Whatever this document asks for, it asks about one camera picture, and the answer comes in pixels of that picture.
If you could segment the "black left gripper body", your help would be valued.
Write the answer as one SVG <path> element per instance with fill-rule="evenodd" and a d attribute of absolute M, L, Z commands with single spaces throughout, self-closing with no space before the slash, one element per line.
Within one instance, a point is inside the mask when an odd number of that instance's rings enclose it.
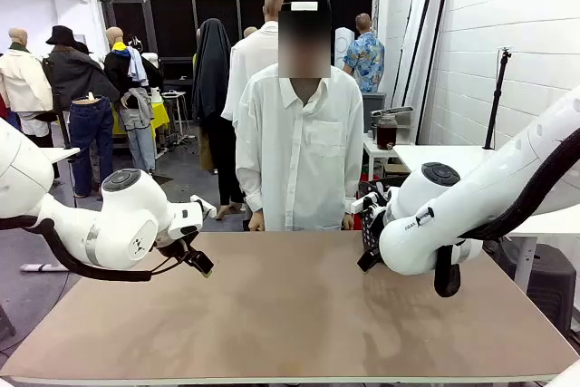
<path fill-rule="evenodd" d="M 156 249 L 167 258 L 175 258 L 178 261 L 193 261 L 198 258 L 198 251 L 192 246 L 192 242 L 198 236 L 194 231 L 179 239 L 170 240 L 166 245 L 156 243 Z"/>

